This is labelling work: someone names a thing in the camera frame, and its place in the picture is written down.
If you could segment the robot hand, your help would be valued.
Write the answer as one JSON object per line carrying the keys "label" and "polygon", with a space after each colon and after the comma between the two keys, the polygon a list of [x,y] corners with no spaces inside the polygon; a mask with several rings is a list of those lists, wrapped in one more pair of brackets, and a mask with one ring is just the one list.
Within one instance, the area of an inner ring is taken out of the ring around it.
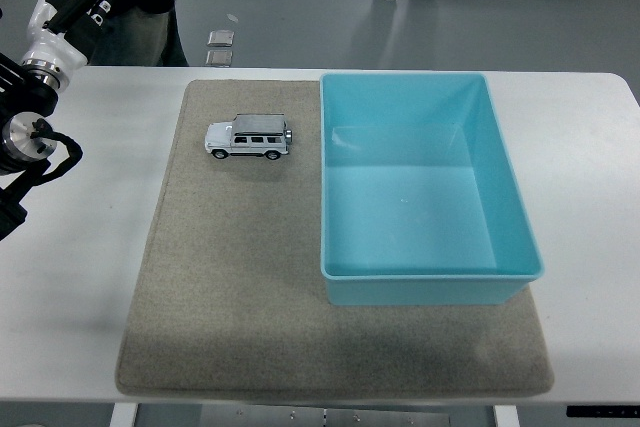
{"label": "robot hand", "polygon": [[38,0],[27,27],[25,65],[42,61],[68,73],[89,63],[115,0]]}

